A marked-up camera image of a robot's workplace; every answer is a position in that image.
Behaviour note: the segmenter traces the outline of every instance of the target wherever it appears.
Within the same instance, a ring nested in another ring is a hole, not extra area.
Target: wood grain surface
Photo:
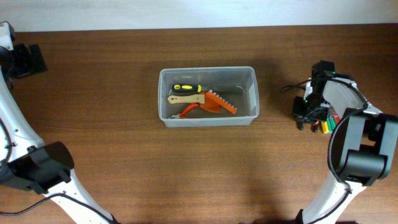
[[[16,80],[12,94],[33,129],[70,150],[76,173],[120,222],[252,223],[290,220],[328,173],[330,135],[299,131],[291,115],[320,59],[352,74],[365,97],[398,114],[398,26],[301,26],[17,34],[37,43],[49,71]],[[250,126],[166,128],[157,108],[164,68],[252,66],[260,116]],[[390,175],[340,220],[396,223],[398,156]],[[0,186],[0,210],[42,199]],[[73,223],[47,202],[0,223]]]

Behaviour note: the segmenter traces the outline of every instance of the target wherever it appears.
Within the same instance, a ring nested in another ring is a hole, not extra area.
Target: transparent plastic box
[[[171,119],[172,115],[181,113],[189,105],[188,103],[170,104],[167,101],[169,95],[189,95],[173,92],[172,87],[175,84],[236,86],[242,88],[243,93],[220,93],[226,101],[237,107],[236,114],[223,108],[220,113],[210,113],[195,108],[186,114],[189,119]],[[256,74],[252,67],[163,69],[159,78],[158,107],[160,119],[169,128],[249,125],[260,112]]]

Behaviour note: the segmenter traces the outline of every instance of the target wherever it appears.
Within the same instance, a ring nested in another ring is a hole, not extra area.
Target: cable
[[[5,165],[8,163],[8,161],[10,160],[11,157],[11,152],[12,152],[12,147],[14,146],[11,142],[11,137],[10,134],[8,133],[7,129],[6,129],[6,125],[4,124],[4,122],[2,121],[2,119],[0,118],[0,126],[1,129],[3,131],[3,133],[6,135],[6,141],[7,141],[7,146],[5,147],[6,149],[8,149],[6,158],[4,160],[4,164],[2,164],[0,162],[0,173],[1,171],[3,171],[3,169],[5,168]]]
[[[305,121],[305,120],[306,120],[306,118],[307,118],[309,115],[311,115],[312,113],[314,113],[314,112],[316,112],[316,111],[318,111],[318,110],[320,110],[320,109],[322,109],[322,107],[321,107],[321,106],[320,106],[320,107],[318,107],[318,108],[316,108],[315,110],[313,110],[313,111],[309,112],[309,114],[305,115],[305,117],[303,118],[303,121]]]
[[[114,223],[113,220],[110,220],[108,217],[106,217],[105,215],[103,215],[103,214],[102,214],[101,212],[99,212],[97,209],[95,209],[95,208],[93,208],[93,207],[91,207],[91,206],[89,206],[89,205],[87,205],[87,204],[85,204],[85,203],[83,203],[83,202],[80,202],[80,201],[74,199],[73,197],[70,197],[70,196],[68,196],[68,195],[66,195],[66,194],[63,194],[63,193],[58,193],[58,194],[53,194],[53,195],[51,195],[51,196],[48,196],[48,197],[46,197],[46,198],[44,198],[44,199],[42,199],[42,200],[36,202],[35,204],[31,205],[30,207],[23,209],[22,211],[19,211],[19,212],[0,212],[0,215],[2,215],[2,216],[8,216],[8,217],[16,216],[16,215],[22,215],[23,213],[32,210],[33,208],[35,208],[35,207],[37,207],[37,206],[43,204],[44,202],[46,202],[46,201],[48,201],[48,200],[50,200],[51,198],[54,198],[54,197],[64,197],[64,198],[67,198],[67,199],[71,200],[72,202],[75,202],[75,203],[77,203],[77,204],[79,204],[79,205],[81,205],[81,206],[83,206],[83,207],[85,207],[85,208],[88,208],[88,209],[90,209],[91,211],[95,212],[95,213],[98,214],[101,218],[105,219],[108,223]]]
[[[310,222],[310,223],[308,223],[308,224],[314,224],[314,223],[316,223],[316,222],[319,222],[319,221],[321,221],[321,220],[323,220],[323,219],[329,217],[329,215],[331,215],[333,212],[335,212],[335,211],[345,202],[345,200],[348,198],[348,196],[352,193],[352,189],[351,189],[350,184],[347,183],[345,180],[342,180],[342,179],[337,175],[335,169],[333,168],[333,164],[331,163],[331,149],[332,149],[332,147],[333,147],[333,141],[335,140],[335,136],[336,136],[337,130],[341,127],[341,125],[342,125],[350,116],[356,115],[356,114],[358,114],[358,113],[361,113],[361,112],[363,112],[364,110],[366,110],[367,108],[368,108],[368,104],[366,103],[366,104],[364,104],[364,108],[358,109],[358,110],[354,110],[354,111],[348,113],[346,116],[344,116],[344,117],[340,120],[340,122],[336,125],[335,130],[332,132],[331,137],[330,137],[330,140],[329,140],[329,147],[328,147],[328,167],[329,167],[330,172],[331,172],[331,173],[333,174],[333,176],[336,178],[336,180],[337,180],[339,183],[344,184],[344,186],[345,186],[345,191],[346,191],[346,192],[345,192],[343,198],[341,198],[341,200],[335,205],[335,207],[334,207],[332,210],[330,210],[330,211],[329,211],[328,213],[326,213],[324,216],[322,216],[322,217],[320,217],[320,218],[317,218],[316,220],[314,220],[314,221],[312,221],[312,222]]]
[[[351,117],[352,115],[356,115],[356,114],[358,114],[358,113],[362,113],[363,111],[365,111],[365,110],[369,107],[369,102],[367,101],[367,99],[365,99],[365,97],[362,95],[362,93],[361,93],[357,88],[355,88],[351,83],[346,83],[346,82],[344,82],[344,81],[336,80],[336,79],[332,79],[332,78],[318,78],[318,80],[332,81],[332,82],[337,82],[337,83],[341,83],[341,84],[345,85],[347,88],[352,89],[352,90],[359,96],[359,98],[363,101],[364,104],[363,104],[363,108],[358,109],[358,110],[354,110],[354,111],[348,113],[346,116],[342,117],[342,119],[340,120],[340,122],[336,125],[336,128],[333,130],[333,132],[332,132],[332,134],[331,134],[331,137],[330,137],[330,140],[329,140],[329,146],[328,146],[328,167],[329,167],[330,172],[331,172],[331,173],[333,174],[333,176],[336,178],[336,180],[337,180],[339,183],[341,183],[341,184],[343,184],[343,185],[345,186],[345,191],[346,191],[346,192],[345,192],[344,196],[341,198],[341,200],[340,200],[328,213],[326,213],[324,216],[322,216],[322,217],[320,217],[320,218],[317,218],[316,220],[314,220],[314,221],[312,221],[312,222],[310,222],[310,223],[308,223],[308,224],[314,224],[314,223],[317,223],[317,222],[319,222],[319,221],[321,221],[321,220],[324,220],[325,218],[329,217],[333,212],[335,212],[335,211],[345,202],[345,200],[348,198],[348,196],[349,196],[350,194],[352,194],[352,189],[351,189],[350,184],[347,183],[345,180],[342,180],[342,179],[338,176],[338,174],[336,173],[335,168],[333,168],[333,164],[331,163],[331,149],[333,148],[333,142],[334,142],[334,140],[335,140],[335,136],[336,136],[337,130],[340,129],[341,125],[342,125],[346,120],[348,120],[348,118]],[[297,88],[298,86],[300,86],[300,85],[303,84],[303,83],[307,83],[307,82],[310,82],[310,81],[311,81],[311,79],[305,80],[305,81],[303,81],[303,82],[301,82],[301,83],[298,83],[298,84],[296,84],[296,85],[284,86],[284,87],[282,87],[282,88],[280,89],[280,92],[281,92],[281,93],[285,93],[285,92],[287,92],[287,91],[289,91],[289,90],[292,90],[293,88]],[[305,119],[308,115],[310,115],[310,114],[312,114],[314,111],[316,111],[317,109],[315,109],[315,110],[313,110],[311,113],[307,114],[307,115],[304,117],[304,119]]]
[[[294,88],[300,88],[302,90],[305,90],[305,86],[302,86],[301,84],[304,84],[304,83],[307,83],[307,82],[310,82],[310,81],[311,81],[311,79],[305,80],[305,81],[300,82],[300,83],[298,83],[296,85],[283,86],[279,91],[280,91],[280,93],[285,93],[287,91],[293,90]]]

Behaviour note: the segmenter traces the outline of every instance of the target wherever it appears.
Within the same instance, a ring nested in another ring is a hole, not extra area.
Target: pliers
[[[187,106],[181,113],[171,116],[171,119],[187,119],[187,117],[185,117],[184,115],[186,113],[188,113],[188,111],[190,111],[198,106],[199,106],[198,103],[192,103],[189,106]]]

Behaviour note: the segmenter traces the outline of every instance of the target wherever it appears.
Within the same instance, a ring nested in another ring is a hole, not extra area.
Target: orange tool
[[[231,103],[228,103],[228,101],[226,101],[225,99],[220,97],[217,93],[213,92],[213,90],[209,90],[206,93],[206,96],[209,99],[214,100],[216,103],[218,103],[220,106],[222,106],[223,108],[225,108],[226,110],[228,110],[232,114],[236,114],[237,108],[232,106]]]
[[[187,106],[181,113],[177,114],[177,115],[173,115],[171,118],[172,119],[187,119],[186,116],[184,116],[186,113],[188,113],[188,111],[198,107],[199,104],[198,103],[192,103],[189,106]]]
[[[205,96],[205,103],[201,103],[199,106],[200,108],[212,112],[212,113],[219,113],[220,112],[220,105],[216,103],[214,100],[210,99],[206,96],[207,91],[203,91],[200,94]]]

